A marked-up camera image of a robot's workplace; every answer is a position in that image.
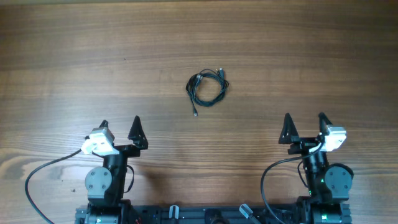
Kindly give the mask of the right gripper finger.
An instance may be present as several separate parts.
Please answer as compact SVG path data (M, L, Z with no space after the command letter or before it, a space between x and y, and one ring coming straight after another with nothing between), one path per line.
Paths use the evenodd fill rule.
M332 125L332 122L328 119L324 112L318 114L319 117L319 128L322 134L328 134L328 126Z
M289 113L285 114L284 124L278 140L279 144L293 144L300 142L298 131Z

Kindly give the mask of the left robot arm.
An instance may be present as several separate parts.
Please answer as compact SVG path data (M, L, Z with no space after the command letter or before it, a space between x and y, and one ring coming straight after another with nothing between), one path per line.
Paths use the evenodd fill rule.
M88 191L88 206L75 214L75 223L126 224L140 223L140 215L131 201L123 199L127 192L126 174L132 167L127 163L131 157L139 157L149 146L142 129L141 119L136 116L127 136L132 144L116 146L115 137L104 120L86 137L81 150L103 159L103 165L90 170L85 177Z

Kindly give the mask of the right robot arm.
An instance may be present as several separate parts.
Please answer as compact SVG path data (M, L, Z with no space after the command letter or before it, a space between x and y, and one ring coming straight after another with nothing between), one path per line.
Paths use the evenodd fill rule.
M300 137L290 114L284 117L279 143L288 144L288 154L298 154L307 180L308 197L297 199L295 223L351 223L351 211L345 202L353 184L354 172L341 163L330 164L327 154L346 140L346 130L332 124L320 113L320 132L312 138Z

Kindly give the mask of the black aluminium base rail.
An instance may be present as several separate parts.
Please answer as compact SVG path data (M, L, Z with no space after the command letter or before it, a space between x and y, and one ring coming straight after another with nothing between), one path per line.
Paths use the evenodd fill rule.
M123 213L120 208L94 210L78 208L75 223L352 223L348 204L297 205L273 204L272 211L262 206L170 207L131 206Z

